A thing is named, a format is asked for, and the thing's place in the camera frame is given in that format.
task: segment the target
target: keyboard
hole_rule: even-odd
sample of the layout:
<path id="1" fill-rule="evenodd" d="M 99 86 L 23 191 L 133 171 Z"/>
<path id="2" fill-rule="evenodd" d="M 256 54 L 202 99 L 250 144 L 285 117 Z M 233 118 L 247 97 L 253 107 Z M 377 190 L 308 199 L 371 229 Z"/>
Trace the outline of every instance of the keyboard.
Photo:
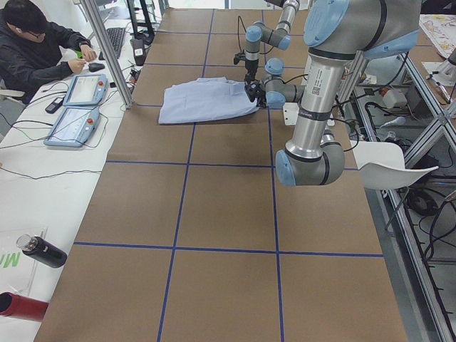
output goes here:
<path id="1" fill-rule="evenodd" d="M 113 45 L 115 57 L 118 59 L 120 57 L 120 52 L 122 51 L 123 38 L 125 36 L 124 27 L 111 27 L 106 29 L 106 33 Z M 98 57 L 100 61 L 104 61 L 103 52 L 100 52 Z"/>

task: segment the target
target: sleeve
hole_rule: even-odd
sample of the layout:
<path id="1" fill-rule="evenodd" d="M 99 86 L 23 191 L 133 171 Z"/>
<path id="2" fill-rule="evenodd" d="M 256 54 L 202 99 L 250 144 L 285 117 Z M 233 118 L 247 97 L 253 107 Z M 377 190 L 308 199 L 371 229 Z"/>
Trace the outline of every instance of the sleeve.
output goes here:
<path id="1" fill-rule="evenodd" d="M 71 48 L 79 50 L 80 45 L 87 44 L 91 46 L 90 41 L 79 32 L 73 31 L 71 28 L 65 28 L 54 22 L 50 23 L 50 30 L 52 30 L 58 45 L 64 48 Z"/>
<path id="2" fill-rule="evenodd" d="M 51 81 L 62 80 L 73 73 L 66 62 L 50 68 L 35 69 L 18 51 L 8 46 L 0 48 L 0 65 L 32 89 Z"/>

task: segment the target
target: eyeglasses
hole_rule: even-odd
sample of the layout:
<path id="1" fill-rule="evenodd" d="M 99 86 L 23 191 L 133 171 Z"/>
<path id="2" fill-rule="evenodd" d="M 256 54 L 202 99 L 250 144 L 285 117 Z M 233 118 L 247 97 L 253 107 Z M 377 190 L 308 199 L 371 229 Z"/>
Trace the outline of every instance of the eyeglasses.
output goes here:
<path id="1" fill-rule="evenodd" d="M 35 37 L 36 39 L 40 39 L 40 37 L 41 37 L 42 35 L 45 34 L 45 33 L 38 33 L 38 34 L 36 34 L 36 33 L 30 32 L 30 31 L 27 31 L 27 33 L 31 34 L 31 35 L 32 35 L 33 37 Z"/>

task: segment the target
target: person's hand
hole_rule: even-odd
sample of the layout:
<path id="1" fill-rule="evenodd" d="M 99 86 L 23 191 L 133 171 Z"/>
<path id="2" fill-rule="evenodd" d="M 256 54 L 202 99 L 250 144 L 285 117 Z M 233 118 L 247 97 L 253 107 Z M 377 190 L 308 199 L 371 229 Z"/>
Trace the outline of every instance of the person's hand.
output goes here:
<path id="1" fill-rule="evenodd" d="M 73 71 L 73 73 L 81 73 L 85 64 L 86 61 L 79 58 L 74 58 L 68 61 L 68 66 L 70 67 L 71 71 Z"/>
<path id="2" fill-rule="evenodd" d="M 95 59 L 97 59 L 97 53 L 89 45 L 84 44 L 84 45 L 81 45 L 80 48 L 81 48 L 81 53 L 83 54 L 83 58 L 87 62 L 91 62 L 91 61 L 94 61 Z"/>

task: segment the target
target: white desk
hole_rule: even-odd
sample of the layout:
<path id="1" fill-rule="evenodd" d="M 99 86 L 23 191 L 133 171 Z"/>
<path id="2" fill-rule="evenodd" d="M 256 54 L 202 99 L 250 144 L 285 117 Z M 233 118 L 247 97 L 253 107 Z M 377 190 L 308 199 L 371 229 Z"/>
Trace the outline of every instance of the white desk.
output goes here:
<path id="1" fill-rule="evenodd" d="M 106 26 L 124 27 L 127 22 L 108 21 Z M 96 39 L 93 40 L 94 49 L 99 53 L 100 49 L 97 47 Z M 74 54 L 73 52 L 66 53 L 63 58 L 66 60 L 74 58 Z M 127 68 L 130 65 L 129 60 L 134 61 L 133 52 L 128 33 L 125 33 L 124 46 L 119 59 L 120 67 L 122 69 Z M 87 68 L 86 66 L 82 74 L 88 73 Z M 108 80 L 112 81 L 107 68 L 98 72 L 105 73 Z M 125 77 L 128 76 L 129 72 L 130 69 L 127 68 L 124 72 Z M 69 77 L 64 81 L 69 84 L 71 78 Z M 42 92 L 43 89 L 48 89 L 51 86 L 52 83 L 41 87 L 35 98 L 66 89 L 63 84 L 59 84 L 49 92 Z M 109 89 L 105 99 L 114 90 Z M 19 120 L 54 123 L 62 108 L 54 114 L 46 113 L 44 108 L 58 95 L 49 96 L 30 104 L 21 114 Z M 46 147 L 41 140 L 30 141 L 19 130 L 10 129 L 0 143 L 0 162 L 8 170 L 32 177 L 54 175 L 68 170 L 101 171 L 122 120 L 124 109 L 118 93 L 113 94 L 105 104 L 101 105 L 100 112 L 108 119 L 101 117 L 98 128 L 87 142 L 88 145 L 97 145 L 97 147 L 84 146 L 77 149 Z M 48 126 L 38 123 L 20 123 L 17 127 L 24 128 L 23 131 L 32 139 L 47 136 L 50 129 Z M 8 147 L 21 143 L 26 144 Z M 99 173 L 74 173 L 42 180 L 30 180 L 0 170 L 0 232 L 46 228 L 46 240 L 65 252 L 69 252 L 98 178 Z M 37 264 L 28 296 L 42 301 L 50 301 L 62 268 L 52 269 L 41 263 Z M 32 321 L 0 317 L 0 341 L 33 341 L 39 326 L 40 323 Z"/>

